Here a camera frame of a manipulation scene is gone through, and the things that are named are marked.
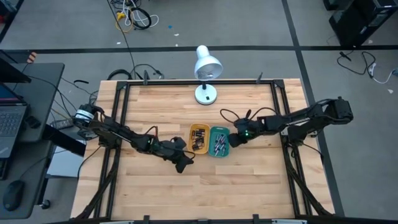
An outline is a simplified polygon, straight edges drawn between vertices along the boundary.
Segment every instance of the lamp shade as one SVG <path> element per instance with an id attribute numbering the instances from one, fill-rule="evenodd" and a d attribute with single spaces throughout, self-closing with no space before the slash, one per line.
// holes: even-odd
<path id="1" fill-rule="evenodd" d="M 208 81 L 219 77 L 223 66 L 217 58 L 210 55 L 206 46 L 197 48 L 198 61 L 195 64 L 195 77 L 201 81 Z"/>

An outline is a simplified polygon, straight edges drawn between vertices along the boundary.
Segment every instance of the black desk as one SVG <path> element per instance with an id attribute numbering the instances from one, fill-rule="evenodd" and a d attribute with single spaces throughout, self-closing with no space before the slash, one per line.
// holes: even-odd
<path id="1" fill-rule="evenodd" d="M 14 66 L 22 70 L 25 64 Z M 26 67 L 24 73 L 47 80 L 58 86 L 63 68 L 64 64 L 62 63 L 33 63 Z M 15 84 L 10 83 L 7 85 L 13 89 Z M 84 155 L 85 150 L 84 144 L 46 124 L 56 94 L 54 86 L 32 78 L 32 83 L 18 84 L 15 92 L 23 96 L 24 100 L 30 104 L 29 114 L 35 116 L 42 123 L 42 126 L 39 129 L 27 128 L 21 133 L 22 142 L 18 141 L 14 149 L 15 154 L 9 164 L 7 179 L 0 180 L 0 219 L 29 218 L 34 205 L 41 203 L 40 199 L 47 183 L 45 175 L 53 154 L 54 144 L 80 155 Z M 9 183 L 17 180 L 32 164 L 45 157 L 48 157 L 48 159 L 40 161 L 23 176 L 22 180 L 25 182 L 25 189 L 20 207 L 12 212 L 5 210 L 2 205 L 4 189 Z"/>

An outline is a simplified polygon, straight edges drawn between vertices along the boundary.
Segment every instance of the lamp base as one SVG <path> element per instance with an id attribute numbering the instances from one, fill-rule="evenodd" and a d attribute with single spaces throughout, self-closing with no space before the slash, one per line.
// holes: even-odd
<path id="1" fill-rule="evenodd" d="M 195 99 L 201 105 L 210 105 L 217 99 L 217 90 L 212 85 L 205 85 L 206 90 L 203 89 L 202 85 L 198 86 L 198 88 L 195 90 Z"/>

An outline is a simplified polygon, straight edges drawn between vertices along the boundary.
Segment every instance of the small container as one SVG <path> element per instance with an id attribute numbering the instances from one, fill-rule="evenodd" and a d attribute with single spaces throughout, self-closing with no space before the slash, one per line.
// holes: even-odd
<path id="1" fill-rule="evenodd" d="M 199 136 L 196 133 L 197 130 L 204 131 L 205 134 Z M 194 151 L 192 146 L 195 143 L 195 140 L 198 138 L 203 138 L 202 140 L 203 146 L 201 149 Z M 187 145 L 188 150 L 196 154 L 206 154 L 207 150 L 209 149 L 209 138 L 210 138 L 210 127 L 207 124 L 192 124 L 189 130 L 189 141 Z"/>
<path id="2" fill-rule="evenodd" d="M 214 156 L 214 157 L 219 157 L 219 158 L 224 158 L 228 156 L 229 154 L 229 142 L 228 142 L 228 135 L 229 135 L 229 129 L 224 128 L 224 127 L 212 127 L 210 129 L 210 142 L 209 142 L 209 155 Z M 217 145 L 217 136 L 219 139 L 221 139 L 222 136 L 224 136 L 224 148 L 222 150 L 219 150 L 218 153 L 215 151 L 215 147 Z"/>

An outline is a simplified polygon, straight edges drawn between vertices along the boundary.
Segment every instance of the laptop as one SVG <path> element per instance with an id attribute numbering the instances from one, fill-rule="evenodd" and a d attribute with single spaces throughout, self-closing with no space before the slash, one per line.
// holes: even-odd
<path id="1" fill-rule="evenodd" d="M 27 108 L 21 97 L 0 83 L 0 159 L 11 156 Z"/>

